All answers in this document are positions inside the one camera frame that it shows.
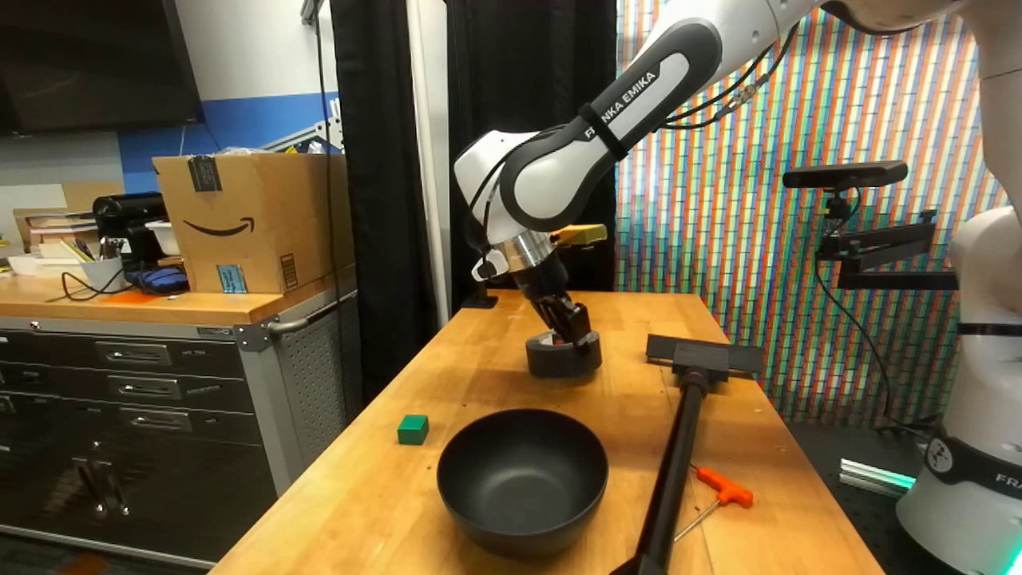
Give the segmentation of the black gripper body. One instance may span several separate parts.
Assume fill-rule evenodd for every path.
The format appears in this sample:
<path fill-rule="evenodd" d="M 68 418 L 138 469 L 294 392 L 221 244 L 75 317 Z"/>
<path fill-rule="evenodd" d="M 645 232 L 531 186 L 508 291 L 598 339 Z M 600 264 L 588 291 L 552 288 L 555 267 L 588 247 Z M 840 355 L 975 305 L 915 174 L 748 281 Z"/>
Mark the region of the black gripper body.
<path fill-rule="evenodd" d="M 572 339 L 572 319 L 588 317 L 582 302 L 569 298 L 569 272 L 555 255 L 542 257 L 523 273 L 523 294 L 551 328 L 567 328 Z"/>

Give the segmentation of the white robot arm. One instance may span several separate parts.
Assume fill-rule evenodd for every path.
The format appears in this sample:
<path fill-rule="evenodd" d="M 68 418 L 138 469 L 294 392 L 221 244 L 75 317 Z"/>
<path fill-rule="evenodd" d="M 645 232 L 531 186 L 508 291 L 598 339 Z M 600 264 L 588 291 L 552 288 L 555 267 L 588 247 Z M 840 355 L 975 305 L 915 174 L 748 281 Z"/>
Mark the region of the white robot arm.
<path fill-rule="evenodd" d="M 1022 563 L 1022 0 L 668 0 L 645 45 L 576 117 L 490 130 L 456 157 L 461 193 L 483 229 L 473 273 L 515 278 L 555 335 L 582 339 L 588 319 L 555 264 L 552 229 L 582 215 L 590 186 L 635 142 L 739 90 L 815 12 L 865 36 L 955 15 L 975 39 L 984 167 L 1008 201 L 955 229 L 963 361 L 899 521 L 964 575 L 1009 575 Z"/>

